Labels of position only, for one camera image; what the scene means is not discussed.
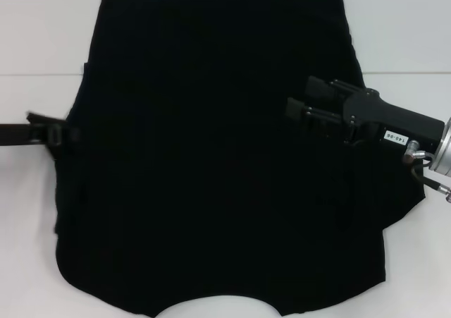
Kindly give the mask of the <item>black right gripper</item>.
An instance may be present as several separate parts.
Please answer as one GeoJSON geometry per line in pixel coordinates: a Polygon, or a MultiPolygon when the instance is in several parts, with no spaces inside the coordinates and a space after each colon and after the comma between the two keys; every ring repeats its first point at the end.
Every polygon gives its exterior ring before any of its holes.
{"type": "Polygon", "coordinates": [[[389,104],[377,91],[363,90],[341,80],[325,81],[310,76],[305,97],[322,102],[345,102],[341,116],[288,98],[287,120],[303,133],[342,135],[343,117],[350,127],[350,142],[380,142],[390,131],[398,145],[405,146],[409,140],[416,140],[425,149],[436,149],[445,129],[443,121],[389,104]]]}

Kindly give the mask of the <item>black shirt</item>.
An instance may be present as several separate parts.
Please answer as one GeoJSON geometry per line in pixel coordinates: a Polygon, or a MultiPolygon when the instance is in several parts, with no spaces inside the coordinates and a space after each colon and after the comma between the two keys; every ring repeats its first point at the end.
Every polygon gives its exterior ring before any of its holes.
{"type": "Polygon", "coordinates": [[[343,0],[101,0],[53,150],[56,263],[136,314],[216,295],[282,315],[385,280],[424,189],[400,155],[299,131],[309,76],[364,86],[343,0]]]}

